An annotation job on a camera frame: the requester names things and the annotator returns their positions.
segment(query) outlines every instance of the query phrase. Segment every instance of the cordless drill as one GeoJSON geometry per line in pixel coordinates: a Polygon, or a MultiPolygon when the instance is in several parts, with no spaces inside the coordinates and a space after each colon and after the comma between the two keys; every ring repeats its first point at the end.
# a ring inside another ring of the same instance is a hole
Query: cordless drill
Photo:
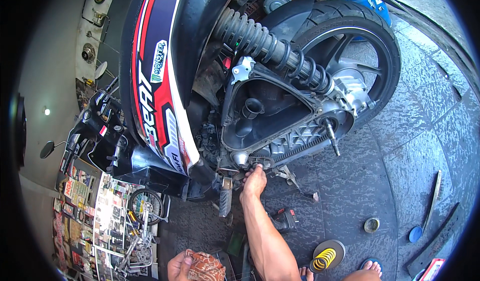
{"type": "Polygon", "coordinates": [[[279,233],[285,234],[298,229],[297,215],[292,208],[282,208],[270,215],[270,219],[279,233]]]}

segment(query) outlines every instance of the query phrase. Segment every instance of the hand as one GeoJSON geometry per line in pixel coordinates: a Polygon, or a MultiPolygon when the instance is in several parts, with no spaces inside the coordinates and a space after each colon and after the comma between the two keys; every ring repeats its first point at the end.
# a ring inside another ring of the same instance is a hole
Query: hand
{"type": "Polygon", "coordinates": [[[260,194],[265,189],[267,185],[267,176],[263,171],[263,166],[257,164],[255,170],[250,169],[245,173],[245,178],[243,178],[243,191],[240,194],[240,201],[246,197],[256,197],[260,198],[260,194]]]}
{"type": "Polygon", "coordinates": [[[168,281],[188,281],[187,276],[192,261],[193,259],[190,256],[186,256],[185,251],[180,252],[170,260],[166,267],[168,281]]]}

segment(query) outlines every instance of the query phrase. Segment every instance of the motorcycle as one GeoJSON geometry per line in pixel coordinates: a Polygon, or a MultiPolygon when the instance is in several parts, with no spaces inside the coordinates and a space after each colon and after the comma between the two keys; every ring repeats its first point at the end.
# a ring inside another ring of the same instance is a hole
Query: motorcycle
{"type": "Polygon", "coordinates": [[[90,162],[113,178],[183,200],[219,199],[226,217],[232,190],[256,164],[279,168],[329,145],[340,156],[338,140],[397,87],[393,31],[348,0],[265,2],[132,0],[118,79],[79,115],[60,170],[90,147],[90,162]],[[342,57],[359,38],[378,66],[342,57]],[[371,86],[366,72],[376,75],[371,86]]]}

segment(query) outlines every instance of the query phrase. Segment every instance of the wall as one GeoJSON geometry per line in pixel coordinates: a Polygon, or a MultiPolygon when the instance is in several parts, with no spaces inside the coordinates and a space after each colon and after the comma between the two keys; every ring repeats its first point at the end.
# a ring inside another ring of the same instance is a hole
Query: wall
{"type": "Polygon", "coordinates": [[[39,153],[48,140],[66,140],[79,113],[75,95],[75,47],[84,0],[52,0],[28,47],[19,91],[25,97],[27,144],[20,174],[54,188],[64,146],[46,159],[39,153]],[[50,115],[45,116],[46,106],[50,115]]]}

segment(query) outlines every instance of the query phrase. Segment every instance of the mechanic's arm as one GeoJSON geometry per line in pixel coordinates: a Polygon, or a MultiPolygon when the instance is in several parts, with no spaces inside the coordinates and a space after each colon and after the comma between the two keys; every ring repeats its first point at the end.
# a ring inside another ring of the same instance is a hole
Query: mechanic's arm
{"type": "Polygon", "coordinates": [[[244,181],[240,202],[255,268],[265,281],[299,281],[297,261],[260,201],[260,194],[267,184],[262,166],[259,164],[253,172],[247,172],[244,181]]]}

